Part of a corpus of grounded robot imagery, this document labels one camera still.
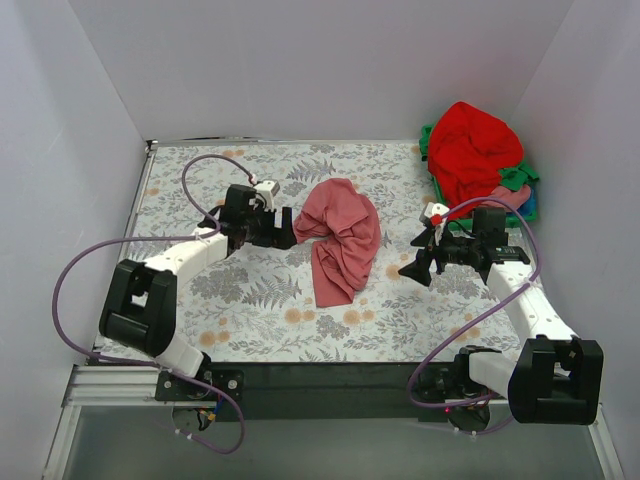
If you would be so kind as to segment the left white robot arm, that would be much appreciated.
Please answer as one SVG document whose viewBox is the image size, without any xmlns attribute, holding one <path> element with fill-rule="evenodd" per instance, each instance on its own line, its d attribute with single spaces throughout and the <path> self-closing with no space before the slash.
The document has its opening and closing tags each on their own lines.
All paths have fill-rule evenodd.
<svg viewBox="0 0 640 480">
<path fill-rule="evenodd" d="M 213 377 L 202 368 L 204 353 L 177 332 L 178 292 L 245 244 L 281 250 L 296 244 L 291 208 L 280 210 L 281 224 L 276 224 L 274 197 L 279 189 L 274 180 L 233 184 L 225 203 L 209 211 L 189 238 L 141 262 L 119 262 L 99 321 L 100 334 L 179 373 L 178 387 L 188 398 L 205 398 Z"/>
</svg>

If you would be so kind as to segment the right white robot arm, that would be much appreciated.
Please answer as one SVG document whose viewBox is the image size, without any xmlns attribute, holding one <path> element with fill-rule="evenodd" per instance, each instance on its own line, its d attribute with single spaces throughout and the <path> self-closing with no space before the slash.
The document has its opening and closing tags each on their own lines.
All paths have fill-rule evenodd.
<svg viewBox="0 0 640 480">
<path fill-rule="evenodd" d="M 443 410 L 470 433 L 477 430 L 475 421 L 488 424 L 481 409 L 492 397 L 506 399 L 519 423 L 593 424 L 604 366 L 600 345 L 580 338 L 556 313 L 537 283 L 537 260 L 510 245 L 503 209 L 476 209 L 470 233 L 461 237 L 450 232 L 449 214 L 440 203 L 424 208 L 425 229 L 412 242 L 415 260 L 400 275 L 428 286 L 448 264 L 472 268 L 499 301 L 489 312 L 507 314 L 520 353 L 512 360 L 497 349 L 469 345 L 448 363 L 429 354 L 409 377 L 411 401 Z"/>
</svg>

